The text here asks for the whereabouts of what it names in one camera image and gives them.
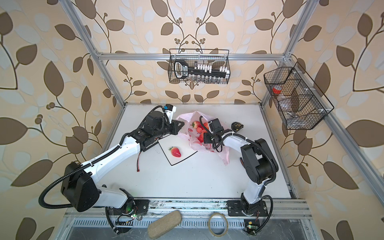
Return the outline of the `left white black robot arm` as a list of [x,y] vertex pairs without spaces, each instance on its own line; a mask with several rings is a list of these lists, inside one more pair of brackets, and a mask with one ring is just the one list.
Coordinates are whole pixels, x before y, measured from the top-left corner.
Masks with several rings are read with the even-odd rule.
[[[43,190],[39,196],[39,205],[45,209],[73,207],[78,212],[90,208],[114,208],[130,212],[134,205],[134,197],[131,194],[123,188],[114,190],[101,187],[98,183],[120,163],[149,150],[164,136],[176,136],[185,124],[173,119],[176,110],[177,108],[170,104],[156,106],[135,130],[123,134],[120,142],[113,148],[82,164],[72,162],[67,165],[64,176]],[[61,193],[69,201],[68,204],[46,203],[46,195],[57,185],[61,185]]]

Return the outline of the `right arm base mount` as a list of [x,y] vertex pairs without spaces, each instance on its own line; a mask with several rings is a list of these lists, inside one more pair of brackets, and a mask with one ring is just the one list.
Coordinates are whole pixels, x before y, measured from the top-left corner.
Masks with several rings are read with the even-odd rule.
[[267,217],[269,214],[263,200],[251,205],[245,200],[229,200],[226,207],[230,217]]

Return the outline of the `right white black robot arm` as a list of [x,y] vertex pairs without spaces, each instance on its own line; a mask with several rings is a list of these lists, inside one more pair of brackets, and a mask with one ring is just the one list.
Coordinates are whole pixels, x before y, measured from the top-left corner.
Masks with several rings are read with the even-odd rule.
[[250,207],[259,203],[267,185],[276,180],[279,171],[268,143],[264,139],[252,141],[232,130],[225,130],[219,119],[209,121],[208,125],[208,128],[204,127],[205,144],[212,144],[214,150],[228,147],[242,155],[242,165],[250,180],[241,196],[243,205]]

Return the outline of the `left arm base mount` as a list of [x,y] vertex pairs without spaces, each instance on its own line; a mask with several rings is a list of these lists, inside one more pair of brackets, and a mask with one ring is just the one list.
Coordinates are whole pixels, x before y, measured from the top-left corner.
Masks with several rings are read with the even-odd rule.
[[132,216],[132,215],[146,215],[149,210],[150,200],[147,199],[134,199],[128,200],[121,208],[108,208],[108,213],[112,216]]

